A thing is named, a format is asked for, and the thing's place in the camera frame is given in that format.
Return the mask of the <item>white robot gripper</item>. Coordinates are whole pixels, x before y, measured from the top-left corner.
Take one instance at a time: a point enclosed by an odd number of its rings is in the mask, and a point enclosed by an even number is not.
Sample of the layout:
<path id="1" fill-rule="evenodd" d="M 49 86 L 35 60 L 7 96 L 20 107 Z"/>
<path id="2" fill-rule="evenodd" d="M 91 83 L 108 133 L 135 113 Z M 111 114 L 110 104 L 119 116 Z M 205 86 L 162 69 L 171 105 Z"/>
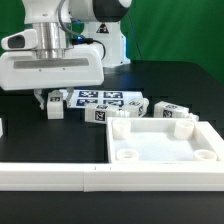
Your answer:
<path id="1" fill-rule="evenodd" d="M 96 44 L 77 45 L 58 59 L 38 59 L 34 51 L 6 52 L 0 57 L 0 87 L 6 91 L 35 89 L 41 110 L 45 103 L 41 89 L 67 87 L 65 101 L 69 108 L 75 86 L 103 83 L 101 58 Z"/>

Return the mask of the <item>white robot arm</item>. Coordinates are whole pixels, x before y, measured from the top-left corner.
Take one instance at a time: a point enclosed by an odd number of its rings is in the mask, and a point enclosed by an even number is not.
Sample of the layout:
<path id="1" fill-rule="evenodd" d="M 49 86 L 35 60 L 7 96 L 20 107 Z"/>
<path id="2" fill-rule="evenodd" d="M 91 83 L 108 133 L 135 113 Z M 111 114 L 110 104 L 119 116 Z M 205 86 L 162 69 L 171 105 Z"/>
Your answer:
<path id="1" fill-rule="evenodd" d="M 1 40 L 0 88 L 44 89 L 96 86 L 104 74 L 126 65 L 120 21 L 132 0 L 22 0 L 25 29 Z"/>

